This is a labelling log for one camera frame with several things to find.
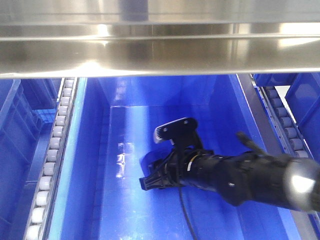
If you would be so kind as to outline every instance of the blue crate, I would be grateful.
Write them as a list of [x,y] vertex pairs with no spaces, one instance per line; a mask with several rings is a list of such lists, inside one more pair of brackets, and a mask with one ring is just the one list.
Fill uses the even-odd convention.
[[[158,125],[198,120],[204,147],[247,151],[246,132],[265,148],[235,75],[81,78],[49,239],[191,240],[176,188],[141,190],[140,160],[171,144],[153,142]],[[184,187],[199,239],[300,239],[290,211],[258,202],[234,207],[217,193]]]
[[19,79],[0,84],[0,236],[7,239],[42,120],[33,113]]
[[21,84],[24,95],[31,108],[36,109],[55,109],[58,98],[58,80],[52,79],[22,79]]
[[285,99],[314,159],[320,162],[320,73],[300,73]]
[[259,87],[291,85],[296,77],[297,73],[262,73],[253,75],[255,83]]
[[37,186],[37,181],[44,164],[44,158],[50,139],[51,129],[51,123],[46,123],[42,126],[38,144],[34,151],[34,157],[30,167],[28,168],[29,170],[26,181],[21,181],[23,189],[21,191],[19,200],[15,202],[16,211],[15,215],[13,216],[12,227],[10,231],[9,229],[6,230],[7,232],[9,232],[9,236],[5,240],[23,239],[30,208]]
[[33,110],[41,119],[44,124],[52,124],[55,121],[56,109],[38,109]]

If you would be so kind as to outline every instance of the bin floor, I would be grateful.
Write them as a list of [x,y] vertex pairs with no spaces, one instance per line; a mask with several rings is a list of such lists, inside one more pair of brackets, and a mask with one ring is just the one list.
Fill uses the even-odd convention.
[[[104,182],[100,189],[97,187],[95,195],[97,214],[93,213],[92,239],[192,239],[182,213],[178,189],[141,190],[139,178],[143,177],[143,172],[140,160],[156,149],[171,150],[169,142],[153,143],[153,131],[159,125],[182,117],[196,118],[204,147],[220,154],[213,131],[214,116],[209,106],[112,107],[110,115],[105,116],[108,117],[110,119],[105,122],[110,121],[110,124],[105,128],[109,129],[102,129],[101,135],[101,142],[106,142],[106,146],[105,153],[100,149],[98,179]],[[230,151],[239,154],[242,149]],[[257,236],[262,240],[285,240],[290,234],[299,239],[287,210],[281,213],[277,207],[255,202],[233,207],[215,192],[192,187],[184,187],[182,192],[190,221],[200,240],[248,240]],[[285,226],[283,218],[291,225]],[[294,233],[288,234],[287,227]]]

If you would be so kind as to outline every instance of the black cable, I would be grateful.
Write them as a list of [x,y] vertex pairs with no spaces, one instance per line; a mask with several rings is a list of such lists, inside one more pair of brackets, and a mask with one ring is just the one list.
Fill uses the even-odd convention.
[[180,204],[181,204],[181,208],[182,208],[182,211],[183,211],[184,219],[186,221],[186,224],[188,225],[188,228],[189,228],[189,231],[190,231],[190,233],[192,235],[193,240],[197,240],[198,238],[196,236],[194,228],[192,227],[192,224],[190,222],[190,219],[189,219],[189,216],[188,216],[188,213],[187,213],[187,210],[186,210],[184,198],[182,196],[182,188],[181,188],[181,186],[179,186],[178,188],[179,188],[179,199],[180,199]]
[[187,224],[187,226],[189,228],[189,231],[190,231],[190,233],[192,235],[193,240],[198,240],[198,238],[196,236],[196,233],[194,231],[194,228],[192,227],[192,224],[190,222],[190,219],[189,219],[189,216],[188,216],[188,213],[187,213],[187,210],[186,210],[186,206],[185,206],[185,201],[184,201],[184,198],[182,196],[182,188],[181,188],[181,184],[180,184],[179,168],[180,168],[180,165],[178,164],[175,172],[176,172],[176,180],[177,180],[177,183],[178,183],[180,205],[181,205],[181,208],[182,208],[184,219],[186,221],[186,224]]

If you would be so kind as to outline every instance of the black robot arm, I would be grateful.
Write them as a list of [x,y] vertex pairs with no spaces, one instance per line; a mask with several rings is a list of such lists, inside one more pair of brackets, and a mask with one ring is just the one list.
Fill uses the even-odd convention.
[[252,151],[216,155],[203,149],[197,126],[195,119],[185,117],[155,129],[155,142],[170,140],[173,148],[166,158],[148,166],[151,174],[140,178],[143,190],[193,186],[217,192],[234,206],[252,200],[320,211],[320,166],[314,160],[268,155],[242,132],[237,137]]

